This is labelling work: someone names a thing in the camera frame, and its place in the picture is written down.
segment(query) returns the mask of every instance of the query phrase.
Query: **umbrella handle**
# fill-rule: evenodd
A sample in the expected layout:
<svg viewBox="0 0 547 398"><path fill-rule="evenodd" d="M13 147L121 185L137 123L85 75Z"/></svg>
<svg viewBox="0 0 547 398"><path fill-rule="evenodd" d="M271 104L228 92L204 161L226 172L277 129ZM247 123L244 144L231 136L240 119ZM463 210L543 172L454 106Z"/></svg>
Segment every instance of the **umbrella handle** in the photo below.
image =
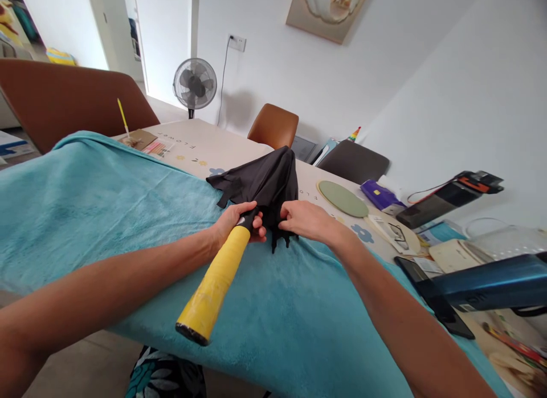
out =
<svg viewBox="0 0 547 398"><path fill-rule="evenodd" d="M243 252L249 243L252 222L256 214L258 214L257 209L242 215L177 320L175 329L201 346L209 345L224 297L234 280Z"/></svg>

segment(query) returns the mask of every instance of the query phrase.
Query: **chair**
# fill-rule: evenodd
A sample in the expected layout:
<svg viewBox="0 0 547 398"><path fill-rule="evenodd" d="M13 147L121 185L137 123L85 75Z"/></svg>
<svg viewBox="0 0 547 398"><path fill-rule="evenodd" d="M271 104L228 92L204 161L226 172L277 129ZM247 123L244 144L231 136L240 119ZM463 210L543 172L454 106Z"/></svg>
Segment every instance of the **chair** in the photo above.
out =
<svg viewBox="0 0 547 398"><path fill-rule="evenodd" d="M298 116L266 103L258 113L247 138L274 149L290 147L295 139Z"/></svg>
<svg viewBox="0 0 547 398"><path fill-rule="evenodd" d="M361 185L367 180L378 181L387 172L389 159L360 144L344 140L317 167Z"/></svg>
<svg viewBox="0 0 547 398"><path fill-rule="evenodd" d="M160 123L137 83L118 72L4 59L0 88L42 154L78 130L124 133L118 98L130 131Z"/></svg>

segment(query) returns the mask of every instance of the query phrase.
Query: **electric fan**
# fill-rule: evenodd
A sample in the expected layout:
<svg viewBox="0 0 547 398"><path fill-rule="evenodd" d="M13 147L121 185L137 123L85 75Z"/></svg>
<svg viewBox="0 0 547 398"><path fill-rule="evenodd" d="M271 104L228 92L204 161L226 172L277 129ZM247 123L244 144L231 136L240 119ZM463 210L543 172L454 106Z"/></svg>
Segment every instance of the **electric fan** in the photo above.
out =
<svg viewBox="0 0 547 398"><path fill-rule="evenodd" d="M208 62L191 58L182 62L175 72L173 92L178 101L188 108L188 117L194 110L207 106L217 92L217 75Z"/></svg>

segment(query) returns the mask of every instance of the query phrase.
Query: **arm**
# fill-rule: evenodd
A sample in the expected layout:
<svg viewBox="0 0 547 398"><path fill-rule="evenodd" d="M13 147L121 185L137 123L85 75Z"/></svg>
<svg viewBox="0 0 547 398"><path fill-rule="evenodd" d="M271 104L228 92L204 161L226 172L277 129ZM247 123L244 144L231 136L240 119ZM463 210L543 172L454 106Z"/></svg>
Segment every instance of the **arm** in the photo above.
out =
<svg viewBox="0 0 547 398"><path fill-rule="evenodd" d="M0 385L5 396L23 395L54 352L116 323L210 262L240 215L255 206L230 206L207 230L96 262L1 309ZM251 240L265 241L262 214L253 226Z"/></svg>
<svg viewBox="0 0 547 398"><path fill-rule="evenodd" d="M495 396L449 334L351 230L307 201L285 202L281 217L287 220L279 228L327 244L340 260L415 396Z"/></svg>

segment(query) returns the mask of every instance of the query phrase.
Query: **person's right hand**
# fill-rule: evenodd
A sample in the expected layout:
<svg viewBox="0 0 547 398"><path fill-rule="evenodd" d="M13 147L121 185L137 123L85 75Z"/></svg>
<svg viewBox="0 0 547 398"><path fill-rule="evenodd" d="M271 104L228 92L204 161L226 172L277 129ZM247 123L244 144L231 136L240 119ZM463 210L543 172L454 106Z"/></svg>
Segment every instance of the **person's right hand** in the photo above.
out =
<svg viewBox="0 0 547 398"><path fill-rule="evenodd" d="M287 219L279 223L281 230L291 231L328 246L334 245L341 236L351 234L342 223L309 201L284 202L281 207L281 218Z"/></svg>

